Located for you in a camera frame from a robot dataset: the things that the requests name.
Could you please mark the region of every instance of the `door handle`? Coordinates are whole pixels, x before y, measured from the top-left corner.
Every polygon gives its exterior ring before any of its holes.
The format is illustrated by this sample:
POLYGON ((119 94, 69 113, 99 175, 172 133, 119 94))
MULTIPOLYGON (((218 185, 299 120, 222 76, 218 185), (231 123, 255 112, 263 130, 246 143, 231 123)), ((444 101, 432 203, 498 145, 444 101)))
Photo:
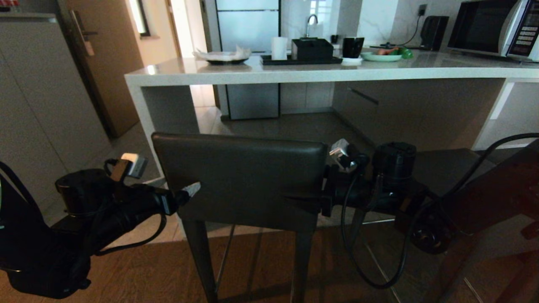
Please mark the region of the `door handle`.
POLYGON ((94 55, 94 49, 92 47, 92 43, 90 43, 90 40, 88 36, 90 35, 97 35, 98 32, 90 32, 84 30, 84 25, 82 24, 82 20, 80 19, 80 14, 76 10, 70 10, 71 20, 73 21, 73 24, 75 25, 75 29, 77 30, 77 36, 84 44, 84 49, 86 51, 86 54, 88 56, 94 55))

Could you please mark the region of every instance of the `black tissue box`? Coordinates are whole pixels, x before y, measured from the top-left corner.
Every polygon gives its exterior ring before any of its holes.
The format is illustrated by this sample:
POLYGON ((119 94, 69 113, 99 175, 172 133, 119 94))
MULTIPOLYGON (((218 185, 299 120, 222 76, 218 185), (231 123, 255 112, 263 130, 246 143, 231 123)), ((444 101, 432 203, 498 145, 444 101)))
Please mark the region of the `black tissue box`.
POLYGON ((292 60, 333 58, 333 45, 325 39, 292 39, 292 60))

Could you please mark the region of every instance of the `green bowl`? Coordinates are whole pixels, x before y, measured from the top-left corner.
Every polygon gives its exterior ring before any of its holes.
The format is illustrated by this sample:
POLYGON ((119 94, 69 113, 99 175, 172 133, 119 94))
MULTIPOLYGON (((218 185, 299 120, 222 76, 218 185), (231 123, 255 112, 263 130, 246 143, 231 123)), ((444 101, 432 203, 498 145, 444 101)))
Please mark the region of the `green bowl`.
POLYGON ((379 55, 374 54, 373 52, 361 53, 361 57, 368 61, 377 61, 377 62, 393 62, 399 61, 402 59, 403 55, 379 55))

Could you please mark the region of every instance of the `kitchen island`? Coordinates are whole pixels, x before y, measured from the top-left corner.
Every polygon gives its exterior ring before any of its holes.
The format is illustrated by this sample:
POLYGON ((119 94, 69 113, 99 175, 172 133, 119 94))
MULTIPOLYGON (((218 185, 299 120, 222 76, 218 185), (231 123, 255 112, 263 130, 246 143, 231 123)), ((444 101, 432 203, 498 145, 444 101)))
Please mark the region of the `kitchen island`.
MULTIPOLYGON (((533 93, 538 64, 414 54, 409 60, 352 67, 264 66, 257 56, 228 66, 178 58, 127 74, 126 81, 148 142, 153 132, 199 133, 189 85, 200 84, 335 82, 332 109, 374 144, 483 149, 499 137, 539 130, 533 93)), ((219 97, 227 115, 226 96, 219 97)))

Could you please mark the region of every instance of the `window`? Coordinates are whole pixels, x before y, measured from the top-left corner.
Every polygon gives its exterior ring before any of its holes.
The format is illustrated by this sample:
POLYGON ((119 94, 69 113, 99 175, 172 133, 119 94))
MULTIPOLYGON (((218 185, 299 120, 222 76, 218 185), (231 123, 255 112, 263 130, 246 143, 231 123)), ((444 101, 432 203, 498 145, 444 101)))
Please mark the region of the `window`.
POLYGON ((131 5, 133 18, 135 18, 136 29, 140 36, 149 37, 150 30, 148 29, 146 15, 144 14, 144 5, 142 5, 142 0, 129 0, 129 5, 131 5))

